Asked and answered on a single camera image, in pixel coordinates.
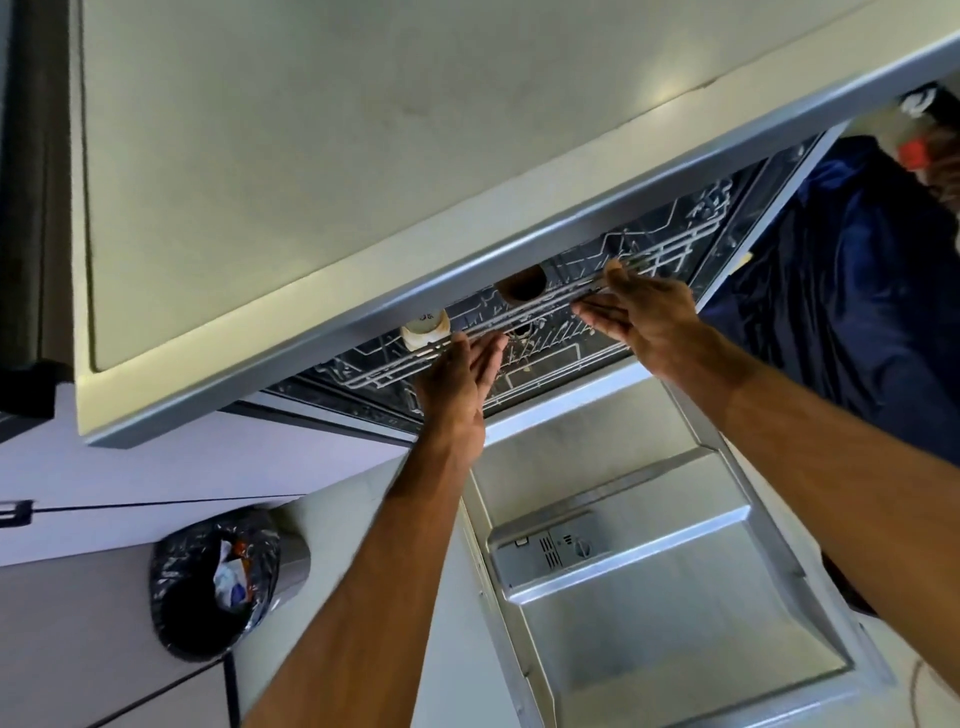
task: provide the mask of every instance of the blue cloth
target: blue cloth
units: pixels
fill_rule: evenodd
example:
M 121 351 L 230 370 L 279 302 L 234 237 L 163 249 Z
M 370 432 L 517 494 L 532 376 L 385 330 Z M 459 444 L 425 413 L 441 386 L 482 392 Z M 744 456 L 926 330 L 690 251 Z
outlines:
M 704 319 L 794 381 L 960 466 L 957 220 L 870 137 L 839 140 Z

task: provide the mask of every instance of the person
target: person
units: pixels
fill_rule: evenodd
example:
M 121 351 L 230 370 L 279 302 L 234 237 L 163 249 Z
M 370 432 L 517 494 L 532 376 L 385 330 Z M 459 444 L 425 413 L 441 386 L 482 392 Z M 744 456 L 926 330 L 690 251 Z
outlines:
M 617 262 L 573 305 L 685 391 L 880 615 L 960 689 L 960 471 L 863 423 L 702 322 L 689 289 Z M 424 426 L 352 565 L 245 728 L 410 724 L 447 545 L 506 337 L 452 346 L 418 382 Z M 396 544 L 403 543 L 403 548 Z

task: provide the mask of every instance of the upper dishwasher rack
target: upper dishwasher rack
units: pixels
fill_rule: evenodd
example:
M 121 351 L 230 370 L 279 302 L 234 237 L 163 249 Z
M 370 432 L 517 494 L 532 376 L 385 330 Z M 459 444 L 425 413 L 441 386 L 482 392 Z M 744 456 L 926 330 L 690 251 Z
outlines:
M 719 230 L 731 196 L 731 180 L 715 182 L 546 259 L 540 264 L 547 276 L 546 290 L 523 305 L 509 306 L 492 286 L 448 305 L 453 331 L 465 331 L 471 338 L 495 329 L 511 334 L 485 409 L 502 409 L 511 400 L 624 352 L 623 345 L 595 336 L 569 304 L 601 287 L 603 267 L 614 257 L 646 275 L 687 278 L 697 263 L 698 241 L 707 241 Z M 409 352 L 394 330 L 315 367 L 312 374 L 419 414 L 410 380 L 430 366 L 446 343 L 444 339 Z

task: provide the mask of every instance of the hand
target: hand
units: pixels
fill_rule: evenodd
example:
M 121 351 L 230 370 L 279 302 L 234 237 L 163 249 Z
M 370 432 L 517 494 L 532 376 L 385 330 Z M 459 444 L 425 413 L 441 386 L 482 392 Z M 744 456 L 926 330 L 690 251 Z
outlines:
M 677 344 L 708 328 L 697 316 L 690 289 L 678 280 L 626 271 L 619 260 L 604 270 L 611 293 L 587 296 L 572 305 L 584 323 L 627 344 L 651 374 L 671 379 Z
M 417 397 L 423 407 L 423 437 L 440 438 L 471 464 L 483 450 L 487 431 L 483 402 L 490 393 L 507 337 L 491 331 L 470 343 L 458 331 L 449 348 L 417 378 Z

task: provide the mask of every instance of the red object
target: red object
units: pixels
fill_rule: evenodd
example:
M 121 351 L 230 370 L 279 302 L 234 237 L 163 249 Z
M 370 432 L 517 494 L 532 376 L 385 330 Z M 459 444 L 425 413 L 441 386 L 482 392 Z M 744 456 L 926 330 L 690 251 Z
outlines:
M 930 166 L 930 153 L 926 149 L 926 139 L 922 136 L 901 144 L 897 149 L 897 157 L 903 168 L 910 172 Z

